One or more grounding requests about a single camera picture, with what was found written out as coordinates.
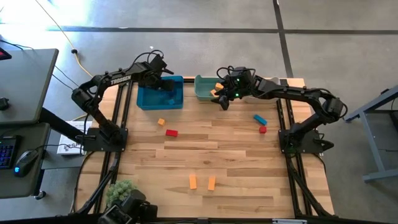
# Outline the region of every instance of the concrete floor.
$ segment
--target concrete floor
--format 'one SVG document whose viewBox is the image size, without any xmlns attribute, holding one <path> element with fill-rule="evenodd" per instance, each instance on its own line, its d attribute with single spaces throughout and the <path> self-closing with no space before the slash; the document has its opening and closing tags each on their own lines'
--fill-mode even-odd
<svg viewBox="0 0 398 224">
<path fill-rule="evenodd" d="M 43 31 L 43 26 L 53 25 L 47 15 L 34 1 L 24 1 L 23 6 L 21 2 L 6 1 L 0 21 L 27 26 L 0 25 L 2 38 L 34 48 L 58 48 L 58 67 L 77 83 L 87 81 L 89 76 L 76 64 L 62 33 Z M 272 0 L 40 2 L 63 26 L 277 28 Z M 398 2 L 394 0 L 279 0 L 279 4 L 285 29 L 398 29 Z M 153 46 L 165 52 L 169 68 L 177 74 L 213 76 L 218 67 L 244 65 L 256 68 L 265 77 L 286 77 L 278 34 L 67 32 L 67 35 L 91 73 L 126 67 L 138 53 Z M 398 83 L 398 35 L 289 34 L 286 42 L 294 77 L 304 78 L 307 86 L 331 90 L 350 111 Z M 12 49 L 3 44 L 0 47 Z M 70 100 L 70 90 L 58 81 L 51 81 L 49 92 L 57 94 L 48 96 L 45 106 L 59 117 L 68 120 L 82 114 Z M 398 223 L 398 178 L 371 184 L 362 181 L 363 174 L 377 170 L 362 124 L 339 121 L 320 130 L 326 134 L 325 139 L 335 143 L 324 159 L 336 214 Z M 387 155 L 397 156 L 394 152 Z M 67 214 L 76 175 L 77 169 L 46 171 L 42 188 L 49 196 L 41 201 L 0 200 L 0 220 Z"/>
</svg>

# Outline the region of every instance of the orange block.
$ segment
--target orange block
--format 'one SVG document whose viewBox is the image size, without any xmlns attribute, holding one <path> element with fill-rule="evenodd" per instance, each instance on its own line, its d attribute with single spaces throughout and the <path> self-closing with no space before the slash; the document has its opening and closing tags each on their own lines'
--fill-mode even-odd
<svg viewBox="0 0 398 224">
<path fill-rule="evenodd" d="M 162 118 L 159 118 L 159 120 L 157 121 L 157 123 L 163 126 L 164 123 L 165 123 L 165 120 L 162 119 Z"/>
<path fill-rule="evenodd" d="M 211 90 L 210 93 L 211 93 L 214 97 L 218 97 L 218 96 L 216 95 L 216 90 Z"/>
<path fill-rule="evenodd" d="M 215 186 L 216 186 L 216 177 L 215 176 L 209 177 L 208 190 L 214 190 Z"/>
<path fill-rule="evenodd" d="M 224 88 L 223 85 L 221 85 L 220 83 L 217 83 L 217 84 L 216 84 L 215 90 L 220 91 L 220 90 L 222 90 L 223 88 Z"/>
<path fill-rule="evenodd" d="M 189 175 L 189 187 L 191 189 L 196 189 L 197 188 L 197 177 L 195 174 L 190 174 Z"/>
</svg>

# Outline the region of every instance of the wooden table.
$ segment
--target wooden table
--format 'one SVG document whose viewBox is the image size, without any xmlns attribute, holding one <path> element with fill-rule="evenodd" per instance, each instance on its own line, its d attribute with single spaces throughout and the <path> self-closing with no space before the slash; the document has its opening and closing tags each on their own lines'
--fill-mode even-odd
<svg viewBox="0 0 398 224">
<path fill-rule="evenodd" d="M 288 83 L 304 86 L 301 78 L 288 79 Z M 279 149 L 276 103 L 235 100 L 223 111 L 220 105 L 198 101 L 193 84 L 185 84 L 182 110 L 143 111 L 136 105 L 137 89 L 134 86 L 127 119 L 128 146 L 118 180 L 131 179 L 150 203 L 159 206 L 158 217 L 294 217 L 285 158 Z M 101 111 L 109 118 L 116 92 L 117 87 L 108 89 L 101 102 Z M 293 101 L 292 106 L 296 122 L 311 115 L 306 103 Z M 254 114 L 268 121 L 266 134 L 259 134 Z M 157 124 L 159 118 L 166 120 L 164 127 Z M 165 136 L 166 129 L 178 130 L 178 137 Z M 77 208 L 97 187 L 103 156 L 96 152 L 87 160 Z M 322 163 L 314 155 L 303 154 L 303 164 L 309 189 L 333 213 Z M 190 174 L 197 175 L 196 190 L 189 188 Z M 216 176 L 215 191 L 207 190 L 211 175 Z M 305 212 L 301 190 L 297 194 Z"/>
</svg>

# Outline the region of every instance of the rgb keyboard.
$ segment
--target rgb keyboard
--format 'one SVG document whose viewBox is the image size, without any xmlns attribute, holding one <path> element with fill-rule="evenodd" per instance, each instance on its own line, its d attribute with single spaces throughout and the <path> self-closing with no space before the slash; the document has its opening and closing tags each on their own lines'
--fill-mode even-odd
<svg viewBox="0 0 398 224">
<path fill-rule="evenodd" d="M 12 169 L 20 136 L 3 136 L 0 138 L 0 169 Z"/>
</svg>

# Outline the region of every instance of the blue bin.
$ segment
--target blue bin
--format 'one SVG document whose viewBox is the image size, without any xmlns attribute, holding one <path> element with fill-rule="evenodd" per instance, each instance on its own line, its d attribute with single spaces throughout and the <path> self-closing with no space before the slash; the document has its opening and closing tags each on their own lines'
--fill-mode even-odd
<svg viewBox="0 0 398 224">
<path fill-rule="evenodd" d="M 181 109 L 184 102 L 182 76 L 162 77 L 164 80 L 174 80 L 174 90 L 154 90 L 151 88 L 138 88 L 137 106 L 143 110 L 169 110 Z"/>
</svg>

